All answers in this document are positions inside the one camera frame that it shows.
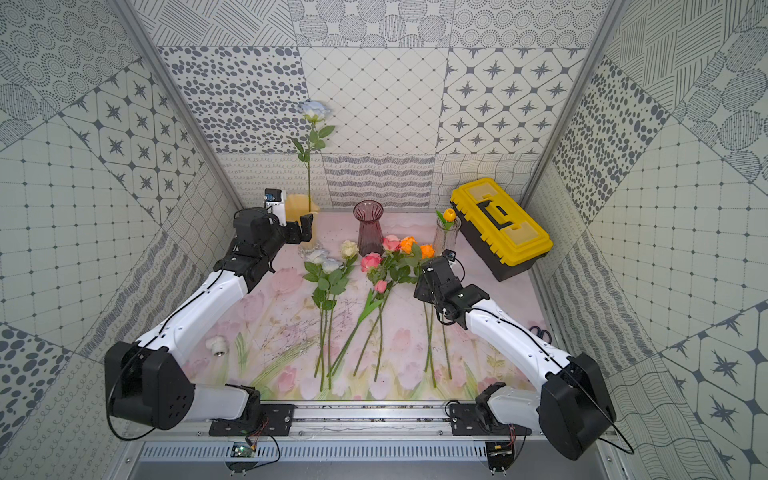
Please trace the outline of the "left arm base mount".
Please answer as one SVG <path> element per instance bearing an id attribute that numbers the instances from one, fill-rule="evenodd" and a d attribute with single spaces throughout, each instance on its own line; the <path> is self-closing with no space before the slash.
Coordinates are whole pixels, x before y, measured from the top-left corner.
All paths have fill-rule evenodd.
<path id="1" fill-rule="evenodd" d="M 211 437 L 246 437 L 260 433 L 285 437 L 290 434 L 296 406 L 294 404 L 254 404 L 237 419 L 215 419 L 208 434 Z"/>

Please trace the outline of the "white-blue rose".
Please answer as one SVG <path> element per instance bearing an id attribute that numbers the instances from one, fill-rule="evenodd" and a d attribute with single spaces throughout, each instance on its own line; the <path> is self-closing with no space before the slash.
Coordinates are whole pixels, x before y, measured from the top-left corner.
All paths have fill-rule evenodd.
<path id="1" fill-rule="evenodd" d="M 315 376 L 320 378 L 320 390 L 324 389 L 326 377 L 326 330 L 327 314 L 329 309 L 329 274 L 339 268 L 336 259 L 329 256 L 323 248 L 317 248 L 305 255 L 304 266 L 306 274 L 304 278 L 314 284 L 312 302 L 319 310 L 319 354 L 316 360 Z"/>
<path id="2" fill-rule="evenodd" d="M 321 269 L 316 292 L 319 294 L 318 308 L 321 317 L 320 369 L 330 377 L 332 360 L 332 333 L 335 309 L 339 297 L 346 291 L 348 276 L 356 258 L 353 256 L 343 261 L 332 260 L 328 268 Z"/>
<path id="3" fill-rule="evenodd" d="M 312 155 L 326 148 L 325 140 L 336 130 L 335 125 L 327 123 L 331 110 L 319 101 L 309 100 L 301 106 L 302 118 L 309 125 L 309 133 L 304 141 L 291 138 L 298 160 L 304 165 L 307 174 L 307 210 L 312 211 Z"/>

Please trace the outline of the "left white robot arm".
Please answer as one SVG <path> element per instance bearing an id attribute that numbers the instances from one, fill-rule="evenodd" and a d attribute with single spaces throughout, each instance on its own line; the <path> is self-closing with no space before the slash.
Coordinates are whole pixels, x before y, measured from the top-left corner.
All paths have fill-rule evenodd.
<path id="1" fill-rule="evenodd" d="M 274 270 L 286 244 L 312 238 L 313 216 L 288 221 L 274 207 L 242 209 L 235 236 L 201 286 L 159 325 L 105 354 L 107 419 L 170 430 L 184 421 L 208 421 L 212 436 L 249 435 L 263 423 L 259 392 L 246 386 L 193 383 L 182 366 L 219 318 Z"/>

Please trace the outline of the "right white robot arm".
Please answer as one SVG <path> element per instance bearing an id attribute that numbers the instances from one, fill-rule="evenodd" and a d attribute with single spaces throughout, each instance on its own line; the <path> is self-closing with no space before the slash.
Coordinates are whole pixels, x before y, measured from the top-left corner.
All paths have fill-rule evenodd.
<path id="1" fill-rule="evenodd" d="M 476 398 L 481 419 L 537 430 L 569 460 L 579 459 L 614 426 L 616 411 L 597 362 L 538 338 L 484 290 L 464 287 L 448 259 L 436 257 L 420 267 L 414 297 L 434 306 L 448 323 L 488 342 L 534 387 L 528 393 L 506 385 L 486 389 Z"/>

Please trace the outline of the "yellow tulip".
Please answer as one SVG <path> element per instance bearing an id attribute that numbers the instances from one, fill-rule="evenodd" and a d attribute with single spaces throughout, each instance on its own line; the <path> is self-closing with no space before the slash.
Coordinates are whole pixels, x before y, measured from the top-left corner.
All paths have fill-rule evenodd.
<path id="1" fill-rule="evenodd" d="M 454 228 L 457 221 L 457 214 L 453 208 L 447 208 L 444 211 L 436 211 L 438 225 L 444 231 L 450 231 Z"/>

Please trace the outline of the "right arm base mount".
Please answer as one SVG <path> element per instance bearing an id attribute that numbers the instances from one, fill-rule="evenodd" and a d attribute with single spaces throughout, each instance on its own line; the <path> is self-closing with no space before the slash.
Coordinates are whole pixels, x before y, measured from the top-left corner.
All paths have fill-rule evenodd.
<path id="1" fill-rule="evenodd" d="M 530 435 L 532 430 L 518 424 L 503 424 L 491 412 L 489 401 L 506 384 L 495 382 L 486 387 L 475 398 L 473 404 L 449 400 L 444 405 L 444 412 L 450 420 L 454 436 L 507 435 L 514 431 L 520 435 Z"/>

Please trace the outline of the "pink tulip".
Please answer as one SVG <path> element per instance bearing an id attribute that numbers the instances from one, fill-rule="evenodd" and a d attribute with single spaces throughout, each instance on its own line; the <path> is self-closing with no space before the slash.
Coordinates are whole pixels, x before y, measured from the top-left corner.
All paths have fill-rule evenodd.
<path id="1" fill-rule="evenodd" d="M 376 309 L 382 306 L 385 300 L 386 292 L 388 290 L 389 282 L 386 280 L 379 280 L 376 282 L 372 289 L 368 292 L 364 308 L 360 315 L 357 318 L 357 321 L 351 331 L 351 333 L 348 335 L 346 341 L 344 342 L 339 355 L 334 360 L 330 367 L 329 371 L 329 377 L 332 378 L 338 368 L 340 367 L 344 356 L 346 355 L 347 351 L 349 350 L 352 341 L 354 340 L 355 335 L 357 334 L 359 328 L 361 327 L 364 320 L 366 320 Z"/>

